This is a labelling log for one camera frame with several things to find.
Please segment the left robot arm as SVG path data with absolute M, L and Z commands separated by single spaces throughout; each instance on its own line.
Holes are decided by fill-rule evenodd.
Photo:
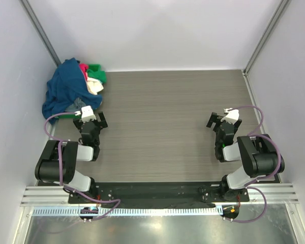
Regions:
M 78 141 L 49 140 L 36 164 L 38 181 L 62 186 L 70 197 L 80 202 L 99 200 L 96 182 L 76 170 L 78 161 L 96 161 L 100 153 L 100 133 L 108 127 L 104 113 L 93 114 L 89 121 L 73 119 L 81 137 Z

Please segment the blue t shirt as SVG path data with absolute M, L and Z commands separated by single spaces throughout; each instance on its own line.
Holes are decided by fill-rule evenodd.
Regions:
M 103 98 L 88 92 L 85 77 L 75 58 L 65 60 L 57 67 L 52 78 L 47 81 L 45 102 L 42 105 L 42 114 L 45 119 L 58 113 L 63 113 L 80 99 L 92 109 L 100 107 Z

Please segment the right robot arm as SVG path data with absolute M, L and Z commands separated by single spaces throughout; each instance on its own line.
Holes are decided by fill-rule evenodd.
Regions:
M 284 159 L 269 135 L 239 136 L 234 142 L 241 122 L 238 110 L 225 111 L 224 116 L 215 112 L 210 115 L 206 126 L 214 126 L 216 159 L 219 162 L 241 161 L 242 166 L 224 175 L 218 188 L 204 193 L 205 197 L 214 193 L 223 202 L 239 200 L 247 194 L 245 188 L 248 185 L 275 176 L 285 169 Z

